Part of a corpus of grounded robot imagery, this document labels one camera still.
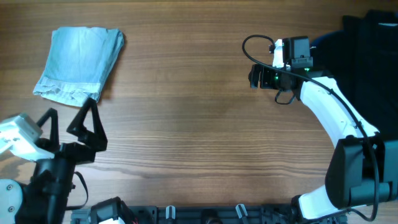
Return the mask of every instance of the light blue cloth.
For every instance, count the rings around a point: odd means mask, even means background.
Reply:
[[[98,101],[123,44],[119,29],[60,27],[33,94],[72,106]]]

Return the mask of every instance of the blue folded cloth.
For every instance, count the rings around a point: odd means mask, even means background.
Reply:
[[[53,31],[49,57],[33,94],[72,106],[82,106],[88,97],[98,101],[123,44],[119,29]]]

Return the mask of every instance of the black cloth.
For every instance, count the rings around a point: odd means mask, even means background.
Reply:
[[[322,37],[313,53],[355,109],[380,130],[398,134],[398,16],[369,11],[343,17],[343,31]]]

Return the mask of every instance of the wooden surface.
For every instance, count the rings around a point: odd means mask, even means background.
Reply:
[[[160,207],[287,203],[323,184],[333,146],[303,104],[277,105],[276,92],[250,89],[252,62],[241,43],[251,34],[313,39],[340,29],[342,15],[370,8],[398,9],[394,1],[0,4],[0,119],[25,111],[37,120],[53,107],[60,140],[75,141],[65,130],[78,109],[32,94],[51,33],[119,28],[125,48],[99,103],[108,150],[76,168],[88,184],[87,205],[115,196]],[[271,63],[268,44],[253,40],[248,50]],[[3,179],[27,182],[33,168],[0,156]],[[70,204],[84,201],[76,184]],[[381,205],[377,222],[397,222],[396,207]]]

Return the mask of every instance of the cable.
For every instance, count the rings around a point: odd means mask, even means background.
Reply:
[[[373,198],[373,209],[372,209],[372,215],[371,215],[370,218],[366,217],[366,216],[365,216],[364,214],[362,214],[360,211],[358,211],[358,210],[356,210],[356,209],[353,209],[353,208],[347,208],[346,210],[341,211],[341,213],[354,212],[354,213],[356,213],[357,215],[359,215],[361,218],[363,218],[364,220],[366,220],[367,222],[372,222],[372,221],[376,218],[377,210],[378,210],[378,208],[379,208],[379,169],[378,169],[378,166],[377,166],[377,160],[376,160],[376,155],[374,154],[374,149],[373,149],[373,147],[371,147],[371,144],[370,144],[370,142],[369,142],[368,135],[366,134],[365,130],[364,130],[363,127],[362,127],[362,123],[361,123],[360,121],[358,121],[358,119],[355,117],[355,114],[351,111],[351,109],[350,109],[349,106],[346,104],[346,102],[345,102],[343,99],[341,99],[341,97],[340,97],[337,93],[335,93],[335,92],[333,91],[333,89],[328,88],[328,87],[325,86],[324,84],[322,84],[322,83],[320,83],[320,82],[318,82],[318,81],[316,81],[316,80],[314,80],[314,79],[312,79],[312,78],[305,77],[305,76],[303,76],[303,75],[299,75],[299,74],[296,74],[296,73],[288,72],[288,71],[285,71],[285,70],[282,70],[282,69],[279,69],[279,68],[275,68],[275,67],[273,67],[272,65],[268,65],[268,64],[266,64],[266,63],[260,62],[260,61],[256,60],[255,58],[253,58],[252,56],[250,56],[250,55],[246,52],[246,49],[244,48],[244,46],[246,45],[246,42],[247,42],[249,39],[253,38],[253,37],[260,37],[260,38],[263,38],[263,39],[267,39],[267,40],[271,41],[272,47],[275,48],[275,42],[274,42],[274,40],[272,40],[270,37],[268,37],[268,36],[266,36],[266,35],[258,35],[258,34],[256,34],[256,35],[250,35],[250,36],[247,37],[247,38],[243,41],[243,43],[242,43],[242,50],[243,50],[243,53],[246,55],[246,57],[247,57],[248,59],[252,60],[253,62],[256,62],[256,63],[259,64],[259,65],[262,65],[263,67],[266,67],[266,68],[275,70],[275,71],[277,71],[277,72],[282,72],[282,73],[291,75],[291,76],[293,76],[293,77],[301,78],[302,80],[305,80],[305,81],[308,81],[308,82],[312,82],[312,83],[317,84],[318,86],[322,87],[322,88],[325,89],[327,92],[329,92],[329,94],[333,95],[338,101],[340,101],[340,103],[344,106],[344,108],[347,110],[347,112],[349,113],[349,115],[350,115],[350,116],[352,117],[352,119],[354,120],[354,123],[355,123],[356,127],[359,129],[359,131],[360,131],[361,134],[363,135],[363,139],[364,139],[364,142],[365,142],[365,146],[366,146],[366,148],[367,148],[367,150],[368,150],[368,153],[369,153],[369,155],[370,155],[370,157],[371,157],[371,162],[372,162],[372,166],[373,166],[373,172],[374,172],[374,198]]]

